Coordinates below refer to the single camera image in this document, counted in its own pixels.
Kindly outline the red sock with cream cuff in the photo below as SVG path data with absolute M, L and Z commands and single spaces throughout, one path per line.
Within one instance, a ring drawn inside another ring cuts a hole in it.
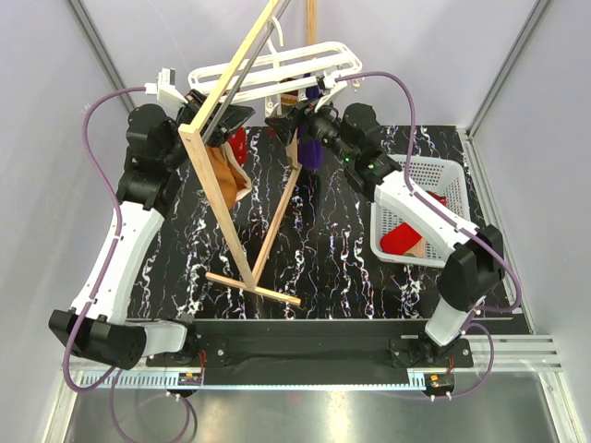
M 234 135 L 229 139 L 229 144 L 232 148 L 235 160 L 242 166 L 247 162 L 247 132 L 244 127 L 236 130 Z

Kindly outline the purple sock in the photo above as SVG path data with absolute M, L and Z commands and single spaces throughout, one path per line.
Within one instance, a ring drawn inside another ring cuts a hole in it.
M 298 128 L 297 159 L 305 170 L 318 170 L 324 160 L 324 150 L 321 144 L 311 138 L 306 138 L 306 128 Z

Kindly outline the beige striped sock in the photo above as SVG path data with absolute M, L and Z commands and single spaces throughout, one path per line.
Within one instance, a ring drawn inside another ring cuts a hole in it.
M 293 106 L 300 102 L 302 90 L 290 90 L 280 94 L 280 105 L 283 114 L 288 113 Z M 292 141 L 285 148 L 287 160 L 293 169 L 297 169 L 299 162 L 297 160 L 297 144 L 296 139 Z

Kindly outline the white plastic clip hanger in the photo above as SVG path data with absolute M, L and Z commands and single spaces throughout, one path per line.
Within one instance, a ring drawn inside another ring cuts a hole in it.
M 207 99 L 229 62 L 194 69 L 188 75 L 189 86 Z M 314 84 L 315 74 L 328 72 L 343 77 L 356 74 L 361 68 L 361 60 L 341 42 L 259 54 L 232 102 L 249 102 L 309 87 Z

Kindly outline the orange sock with cream cuff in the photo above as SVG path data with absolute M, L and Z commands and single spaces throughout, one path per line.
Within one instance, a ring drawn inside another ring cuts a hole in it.
M 228 142 L 220 147 L 207 146 L 206 151 L 225 206 L 230 210 L 251 192 L 251 180 Z

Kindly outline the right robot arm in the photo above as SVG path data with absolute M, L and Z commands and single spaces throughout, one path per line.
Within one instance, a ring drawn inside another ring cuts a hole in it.
M 504 278 L 501 232 L 455 215 L 406 177 L 403 166 L 381 148 L 380 124 L 367 104 L 351 104 L 338 116 L 329 105 L 301 102 L 265 123 L 283 143 L 297 130 L 304 140 L 319 142 L 342 162 L 357 193 L 401 217 L 444 259 L 437 282 L 440 300 L 409 352 L 428 365 L 443 364 L 469 318 Z

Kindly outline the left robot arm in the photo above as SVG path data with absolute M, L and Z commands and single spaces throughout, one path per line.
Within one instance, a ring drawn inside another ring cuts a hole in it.
M 157 104 L 130 113 L 124 171 L 102 249 L 70 308 L 49 319 L 50 331 L 66 347 L 63 370 L 73 356 L 125 370 L 150 356 L 171 357 L 179 365 L 198 358 L 198 333 L 190 321 L 127 318 L 139 269 L 181 186 L 177 170 L 188 156 L 178 128 L 198 110 L 189 102 L 174 118 Z

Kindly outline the grey metal rack rod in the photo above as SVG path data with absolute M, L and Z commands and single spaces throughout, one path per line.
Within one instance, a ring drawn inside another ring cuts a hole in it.
M 290 0 L 286 0 L 269 1 L 266 4 L 247 36 L 239 45 L 228 67 L 215 83 L 196 115 L 201 122 L 200 135 L 203 142 L 210 140 L 224 112 L 238 93 L 248 72 L 254 66 L 266 41 L 277 28 L 276 25 L 271 24 L 271 19 L 280 18 L 290 3 Z

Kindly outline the red sock in basket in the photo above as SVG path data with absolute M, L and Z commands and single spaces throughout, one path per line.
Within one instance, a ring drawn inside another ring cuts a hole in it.
M 425 258 L 426 239 L 403 222 L 380 239 L 381 250 L 390 255 Z

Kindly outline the black marble pattern mat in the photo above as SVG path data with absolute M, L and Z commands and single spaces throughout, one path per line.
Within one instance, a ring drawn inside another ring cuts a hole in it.
M 327 155 L 302 172 L 259 283 L 296 296 L 283 304 L 209 281 L 239 273 L 192 167 L 180 168 L 173 209 L 133 287 L 132 317 L 224 319 L 417 318 L 432 314 L 438 271 L 380 261 L 370 247 L 370 205 Z

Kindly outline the wooden drying rack frame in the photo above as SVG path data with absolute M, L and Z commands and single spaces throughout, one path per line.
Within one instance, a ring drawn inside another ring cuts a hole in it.
M 240 243 L 229 209 L 225 206 L 221 189 L 217 183 L 211 163 L 206 151 L 206 142 L 203 142 L 200 135 L 201 124 L 195 116 L 190 124 L 182 124 L 179 127 L 179 134 L 187 151 L 188 158 L 198 176 L 203 191 L 209 201 L 211 210 L 221 229 L 223 238 L 239 270 L 241 279 L 239 281 L 208 272 L 206 279 L 217 284 L 225 285 L 238 290 L 247 291 L 267 299 L 299 306 L 301 300 L 293 295 L 278 293 L 259 286 L 259 279 L 269 258 L 271 247 L 275 241 L 287 204 L 295 189 L 296 181 L 300 175 L 301 166 L 293 169 L 287 185 L 283 191 L 282 198 L 273 216 L 271 226 L 263 241 L 259 255 L 254 267 L 250 267 L 247 254 Z

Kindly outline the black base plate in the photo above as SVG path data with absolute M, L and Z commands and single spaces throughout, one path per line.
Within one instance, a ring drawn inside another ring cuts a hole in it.
M 230 389 L 422 389 L 420 372 L 472 370 L 476 348 L 498 352 L 525 323 L 485 318 L 438 351 L 423 320 L 221 320 L 191 322 L 206 354 L 205 385 Z

